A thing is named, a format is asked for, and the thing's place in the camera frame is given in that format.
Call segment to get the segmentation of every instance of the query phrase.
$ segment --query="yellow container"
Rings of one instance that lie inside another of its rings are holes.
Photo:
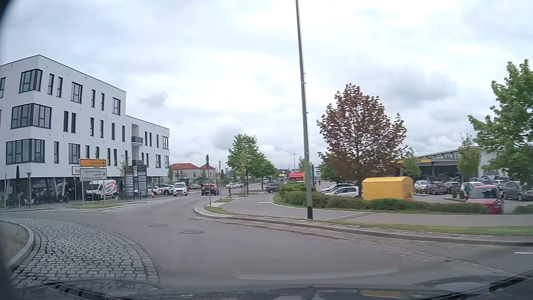
[[[363,199],[396,198],[413,200],[411,177],[373,177],[363,180]]]

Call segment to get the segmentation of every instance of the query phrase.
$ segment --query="traffic sign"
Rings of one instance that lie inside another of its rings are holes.
[[[107,167],[107,160],[101,159],[79,159],[80,167]]]
[[[79,180],[80,181],[92,181],[92,180],[106,180],[107,169],[101,168],[80,168]]]

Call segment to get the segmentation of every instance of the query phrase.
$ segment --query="manhole cover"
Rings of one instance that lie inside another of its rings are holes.
[[[148,227],[168,227],[168,225],[167,224],[157,223],[157,224],[148,225]]]
[[[187,230],[187,231],[182,231],[180,233],[183,233],[183,234],[199,234],[199,233],[204,233],[203,231],[199,231],[199,230]]]

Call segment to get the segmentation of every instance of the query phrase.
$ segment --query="red car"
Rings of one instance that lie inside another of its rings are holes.
[[[466,196],[466,203],[480,203],[490,208],[489,214],[503,214],[503,195],[497,186],[492,184],[474,186],[470,195]]]

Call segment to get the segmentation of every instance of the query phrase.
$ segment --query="balcony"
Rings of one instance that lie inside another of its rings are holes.
[[[132,160],[132,165],[144,165],[144,162],[141,160]]]
[[[132,136],[132,146],[142,146],[143,140],[142,137]]]

